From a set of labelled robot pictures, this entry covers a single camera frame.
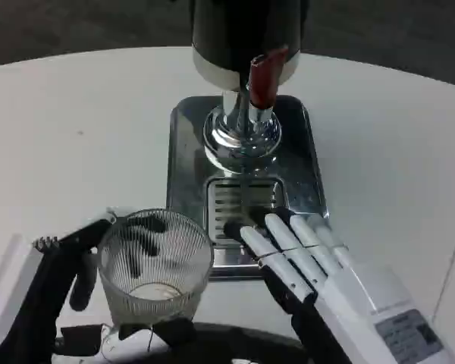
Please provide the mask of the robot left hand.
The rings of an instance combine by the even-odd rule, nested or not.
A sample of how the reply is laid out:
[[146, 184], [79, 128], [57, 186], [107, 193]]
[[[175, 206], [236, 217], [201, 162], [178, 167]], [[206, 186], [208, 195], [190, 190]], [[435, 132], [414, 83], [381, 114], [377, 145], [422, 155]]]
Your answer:
[[92, 249], [117, 219], [108, 210], [63, 237], [11, 239], [0, 262], [0, 363], [137, 363], [170, 349], [151, 328], [56, 326], [75, 279], [89, 302]]

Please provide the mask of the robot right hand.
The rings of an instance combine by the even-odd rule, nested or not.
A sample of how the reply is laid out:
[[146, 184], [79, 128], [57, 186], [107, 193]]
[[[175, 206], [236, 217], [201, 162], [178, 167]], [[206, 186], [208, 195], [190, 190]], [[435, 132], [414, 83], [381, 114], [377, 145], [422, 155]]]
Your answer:
[[314, 362], [455, 362], [393, 270], [355, 259], [322, 216], [285, 207], [249, 216], [224, 234], [257, 264]]

